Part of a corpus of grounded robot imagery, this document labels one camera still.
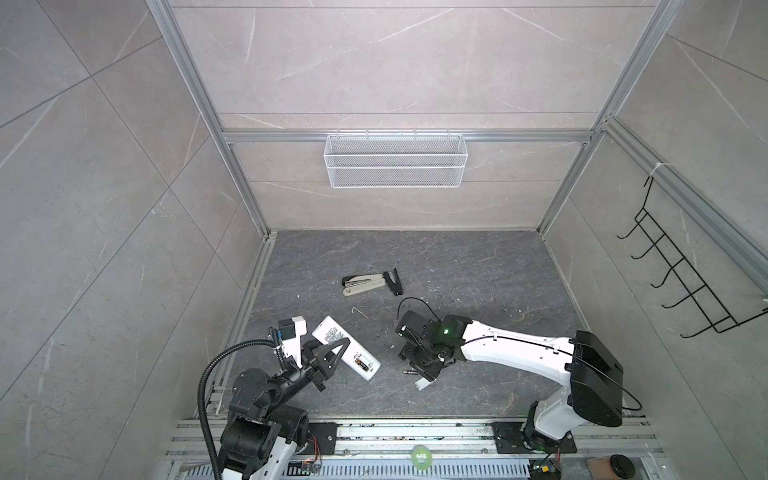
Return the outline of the white remote battery cover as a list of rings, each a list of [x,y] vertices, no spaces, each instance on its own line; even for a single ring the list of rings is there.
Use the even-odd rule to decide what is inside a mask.
[[[415,382],[415,386],[417,387],[417,389],[419,391],[427,388],[431,384],[432,384],[432,381],[430,381],[430,380],[428,380],[426,378],[421,378],[421,379],[419,379],[418,381]]]

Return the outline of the white remote control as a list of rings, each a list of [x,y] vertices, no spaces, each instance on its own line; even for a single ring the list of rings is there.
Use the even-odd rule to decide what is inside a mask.
[[[341,359],[366,381],[370,381],[381,367],[381,362],[331,316],[325,317],[312,331],[312,336],[323,344],[348,340],[349,346],[341,355]]]

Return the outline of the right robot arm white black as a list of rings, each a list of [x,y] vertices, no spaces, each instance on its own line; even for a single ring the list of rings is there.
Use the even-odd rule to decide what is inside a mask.
[[[596,335],[541,337],[501,330],[477,320],[447,315],[428,319],[407,311],[396,333],[406,344],[400,358],[426,385],[455,362],[486,362],[533,373],[560,388],[532,403],[517,437],[527,450],[558,450],[571,431],[586,423],[623,424],[624,368]]]

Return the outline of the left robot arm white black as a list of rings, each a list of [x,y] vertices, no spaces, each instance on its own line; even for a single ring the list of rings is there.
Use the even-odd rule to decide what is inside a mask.
[[[216,479],[278,479],[284,474],[291,457],[310,441],[308,411],[288,402],[307,386],[324,390],[351,340],[309,340],[300,346],[298,359],[287,356],[275,339],[242,342],[229,351],[248,346],[273,348],[280,372],[249,368],[236,377],[227,425],[209,452]]]

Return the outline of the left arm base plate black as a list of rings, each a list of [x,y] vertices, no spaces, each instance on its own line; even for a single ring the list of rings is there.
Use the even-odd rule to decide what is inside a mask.
[[[339,424],[334,422],[310,422],[301,427],[297,436],[299,455],[314,457],[334,455],[338,438]]]

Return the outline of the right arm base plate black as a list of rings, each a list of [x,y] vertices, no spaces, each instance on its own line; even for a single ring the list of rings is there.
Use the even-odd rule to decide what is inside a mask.
[[[499,454],[575,454],[577,447],[568,433],[560,440],[552,440],[523,422],[492,422],[492,437]]]

